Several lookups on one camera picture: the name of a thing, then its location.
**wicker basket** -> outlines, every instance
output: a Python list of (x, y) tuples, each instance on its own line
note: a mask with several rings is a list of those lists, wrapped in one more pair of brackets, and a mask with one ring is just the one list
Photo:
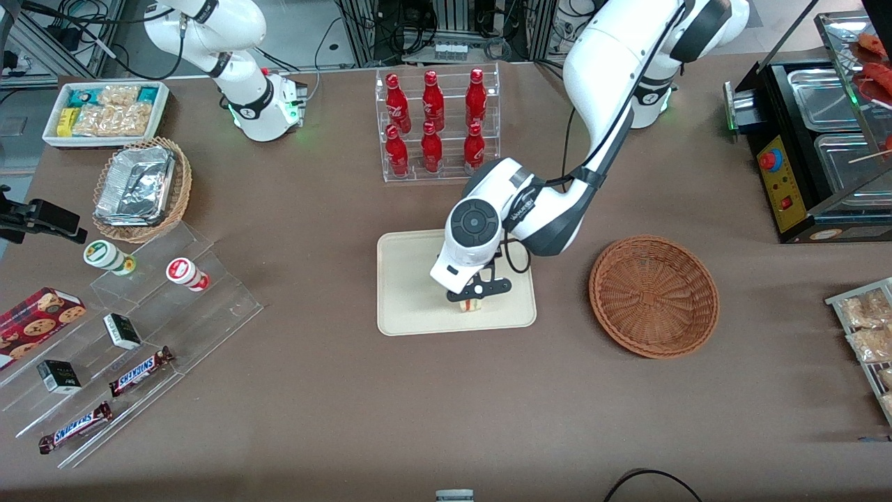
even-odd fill
[[(150, 238), (161, 234), (168, 228), (172, 228), (182, 218), (186, 212), (186, 206), (189, 204), (189, 189), (192, 187), (192, 168), (189, 167), (189, 159), (183, 155), (183, 150), (179, 149), (176, 143), (166, 138), (152, 138), (149, 141), (140, 141), (132, 145), (124, 146), (120, 151), (138, 150), (141, 148), (149, 148), (151, 146), (164, 146), (177, 156), (177, 163), (174, 166), (173, 181), (170, 184), (170, 195), (168, 196), (167, 215), (164, 221), (154, 227), (112, 227), (100, 223), (96, 217), (93, 217), (93, 223), (99, 232), (107, 238), (116, 240), (124, 240), (132, 244), (143, 244)], [(108, 175), (109, 166), (112, 165), (110, 158), (105, 163), (103, 173), (99, 175), (99, 182), (96, 183), (96, 189), (93, 191), (93, 203), (99, 202), (99, 196), (103, 193), (105, 186), (105, 177)]]
[(601, 253), (591, 268), (589, 300), (608, 335), (656, 359), (702, 347), (719, 317), (706, 267), (687, 249), (650, 235), (617, 240)]

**brown table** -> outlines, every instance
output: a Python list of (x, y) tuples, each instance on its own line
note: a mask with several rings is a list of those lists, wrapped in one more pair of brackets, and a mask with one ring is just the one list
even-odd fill
[[(713, 501), (889, 500), (892, 445), (855, 442), (888, 427), (822, 300), (890, 275), (890, 246), (776, 244), (746, 143), (723, 131), (721, 85), (753, 61), (692, 64), (672, 108), (630, 135), (574, 245), (534, 260), (532, 327), (395, 339), (376, 328), (376, 242), (440, 228), (461, 187), (385, 186), (374, 73), (326, 74), (306, 126), (268, 144), (233, 126), (209, 79), (170, 81), (162, 132), (193, 165), (186, 220), (268, 307), (75, 470), (0, 421), (0, 497), (431, 500), (469, 487), (480, 502), (601, 500), (650, 466)], [(557, 176), (560, 82), (501, 69), (503, 154)], [(570, 143), (578, 162), (581, 121)], [(89, 215), (108, 155), (48, 147), (29, 196)], [(721, 318), (692, 356), (630, 354), (591, 312), (595, 257), (640, 233), (714, 275)], [(10, 246), (0, 308), (86, 287), (98, 273), (80, 249)]]

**cookie box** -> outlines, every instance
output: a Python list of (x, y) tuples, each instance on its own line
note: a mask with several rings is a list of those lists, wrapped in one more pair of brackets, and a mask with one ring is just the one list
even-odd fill
[(0, 370), (86, 311), (80, 298), (42, 288), (9, 312), (0, 314)]
[[(113, 84), (116, 86), (139, 86), (141, 88), (157, 88), (158, 94), (152, 106), (152, 113), (149, 115), (149, 123), (145, 128), (143, 136), (115, 136), (115, 137), (65, 137), (59, 136), (56, 126), (62, 119), (63, 110), (69, 106), (72, 93), (82, 91), (89, 88), (100, 88), (105, 85)], [(57, 148), (102, 148), (108, 146), (123, 146), (137, 141), (148, 141), (155, 137), (155, 131), (161, 124), (161, 117), (164, 114), (164, 105), (167, 103), (169, 95), (168, 87), (161, 82), (150, 82), (146, 80), (114, 80), (108, 82), (78, 82), (73, 84), (65, 84), (59, 89), (59, 96), (56, 97), (53, 110), (50, 112), (50, 118), (46, 121), (44, 127), (44, 141), (47, 145)]]

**coca-cola bottle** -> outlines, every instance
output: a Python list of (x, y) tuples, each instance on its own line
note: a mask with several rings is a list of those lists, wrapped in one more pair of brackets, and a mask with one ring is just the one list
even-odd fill
[(440, 172), (443, 165), (443, 143), (432, 121), (425, 122), (425, 136), (421, 138), (421, 151), (425, 155), (425, 169), (432, 174)]
[(387, 135), (387, 143), (384, 150), (387, 152), (387, 162), (393, 170), (393, 176), (405, 178), (409, 175), (409, 151), (406, 144), (400, 138), (400, 132), (393, 124), (387, 124), (384, 130)]
[(443, 130), (446, 127), (446, 108), (436, 71), (425, 71), (425, 93), (421, 101), (425, 105), (425, 120), (433, 122), (438, 131)]
[(468, 127), (475, 121), (483, 123), (486, 118), (486, 88), (483, 87), (483, 70), (471, 70), (471, 85), (465, 94), (465, 123)]
[(390, 73), (384, 77), (384, 82), (387, 84), (387, 114), (391, 123), (396, 124), (403, 134), (408, 134), (412, 130), (412, 120), (409, 118), (409, 100), (400, 88), (400, 79)]
[(474, 174), (483, 164), (483, 149), (486, 143), (480, 136), (480, 122), (474, 122), (467, 128), (467, 138), (465, 138), (465, 172), (468, 176)]

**red switch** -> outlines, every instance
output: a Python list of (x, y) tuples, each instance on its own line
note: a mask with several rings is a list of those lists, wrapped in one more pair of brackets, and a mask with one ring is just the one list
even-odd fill
[(769, 171), (777, 163), (777, 157), (772, 152), (765, 152), (759, 156), (759, 167)]

